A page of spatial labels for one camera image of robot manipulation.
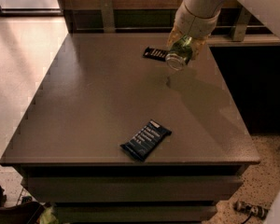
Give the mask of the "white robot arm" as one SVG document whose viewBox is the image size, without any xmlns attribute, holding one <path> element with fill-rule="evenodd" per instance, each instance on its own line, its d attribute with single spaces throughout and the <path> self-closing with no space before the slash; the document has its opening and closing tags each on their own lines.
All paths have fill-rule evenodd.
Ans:
<svg viewBox="0 0 280 224">
<path fill-rule="evenodd" d="M 183 35 L 194 38 L 195 52 L 199 52 L 207 37 L 215 29 L 218 12 L 225 0 L 184 0 L 177 10 L 168 43 Z M 280 38 L 280 0 L 237 0 Z M 217 204 L 218 213 L 203 224 L 280 224 L 280 134 L 257 134 L 253 137 L 262 161 L 246 170 L 244 185 L 233 197 Z M 269 207 L 263 221 L 232 209 L 236 200 Z"/>
</svg>

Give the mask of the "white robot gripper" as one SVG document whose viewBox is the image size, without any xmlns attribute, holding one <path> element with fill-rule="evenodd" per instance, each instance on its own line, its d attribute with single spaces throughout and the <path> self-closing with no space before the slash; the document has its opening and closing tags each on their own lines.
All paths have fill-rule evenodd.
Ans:
<svg viewBox="0 0 280 224">
<path fill-rule="evenodd" d="M 201 18 L 193 15 L 186 5 L 182 4 L 175 14 L 174 28 L 167 39 L 167 47 L 170 48 L 182 35 L 192 37 L 191 59 L 195 60 L 206 43 L 207 36 L 215 29 L 218 15 L 219 11 L 210 18 Z"/>
</svg>

